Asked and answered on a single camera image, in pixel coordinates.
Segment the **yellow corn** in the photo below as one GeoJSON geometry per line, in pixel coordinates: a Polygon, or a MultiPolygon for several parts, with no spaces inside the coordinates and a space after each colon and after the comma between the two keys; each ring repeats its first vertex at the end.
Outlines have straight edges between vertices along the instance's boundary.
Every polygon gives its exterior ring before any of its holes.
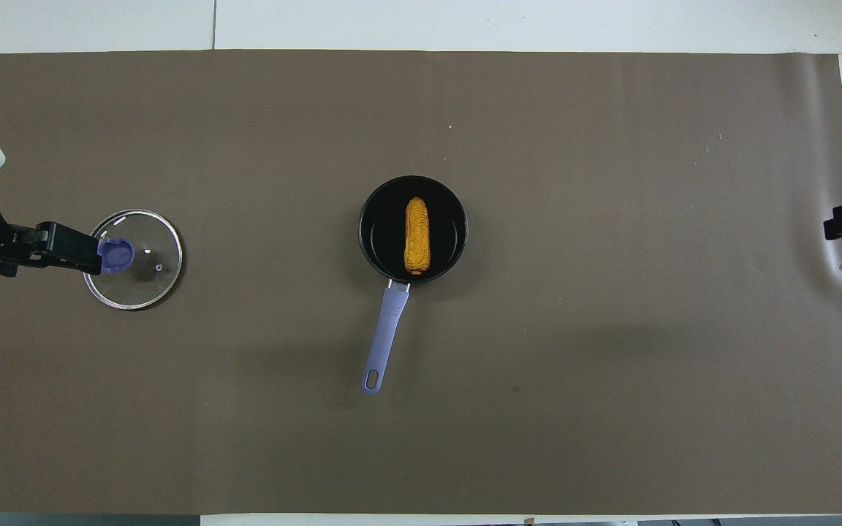
{"type": "Polygon", "coordinates": [[[428,207],[421,197],[412,197],[405,207],[405,270],[415,276],[431,266],[431,237],[428,207]]]}

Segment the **brown mat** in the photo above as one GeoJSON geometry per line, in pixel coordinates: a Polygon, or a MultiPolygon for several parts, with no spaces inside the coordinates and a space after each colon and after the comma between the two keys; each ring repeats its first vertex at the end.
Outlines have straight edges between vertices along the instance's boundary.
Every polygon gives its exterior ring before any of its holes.
{"type": "Polygon", "coordinates": [[[164,304],[0,278],[0,510],[842,513],[835,56],[0,56],[0,208],[180,229],[164,304]],[[357,216],[466,206],[382,393],[357,216]]]}

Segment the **frying pan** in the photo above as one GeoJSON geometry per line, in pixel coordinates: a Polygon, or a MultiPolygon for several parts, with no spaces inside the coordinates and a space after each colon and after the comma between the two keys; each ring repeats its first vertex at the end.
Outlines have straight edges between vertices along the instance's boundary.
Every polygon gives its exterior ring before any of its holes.
{"type": "Polygon", "coordinates": [[[396,177],[383,183],[365,200],[360,213],[360,248],[372,267],[388,278],[388,286],[365,361],[364,393],[375,395],[382,388],[385,364],[411,284],[444,275],[457,263],[466,243],[467,216],[463,205],[437,180],[420,175],[396,177]],[[412,275],[404,264],[405,207],[412,197],[424,199],[430,224],[431,265],[421,275],[412,275]]]}

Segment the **saucepan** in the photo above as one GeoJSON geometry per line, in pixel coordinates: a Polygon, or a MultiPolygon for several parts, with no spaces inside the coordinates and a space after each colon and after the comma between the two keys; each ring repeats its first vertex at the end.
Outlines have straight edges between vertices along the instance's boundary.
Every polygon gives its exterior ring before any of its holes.
{"type": "MultiPolygon", "coordinates": [[[[418,217],[414,217],[417,226],[418,217]]],[[[375,395],[382,388],[385,365],[395,339],[395,329],[408,302],[408,290],[414,283],[441,277],[457,263],[467,243],[467,216],[457,196],[437,180],[420,175],[397,177],[383,183],[370,194],[360,214],[360,248],[375,270],[388,278],[382,297],[382,309],[365,362],[362,389],[375,395]],[[414,273],[406,266],[405,243],[410,233],[409,203],[419,197],[427,209],[427,269],[414,273]]]]}

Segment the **purple handle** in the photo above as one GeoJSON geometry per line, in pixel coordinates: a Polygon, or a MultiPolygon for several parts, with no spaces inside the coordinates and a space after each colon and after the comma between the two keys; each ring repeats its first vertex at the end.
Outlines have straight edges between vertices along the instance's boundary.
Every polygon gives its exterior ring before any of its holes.
{"type": "Polygon", "coordinates": [[[395,329],[401,311],[408,302],[408,293],[404,290],[385,289],[382,296],[382,309],[379,310],[379,320],[375,324],[375,335],[372,336],[372,346],[368,350],[365,361],[362,389],[366,394],[375,395],[382,388],[382,378],[385,376],[385,364],[388,363],[388,352],[392,350],[392,340],[395,339],[395,329]]]}

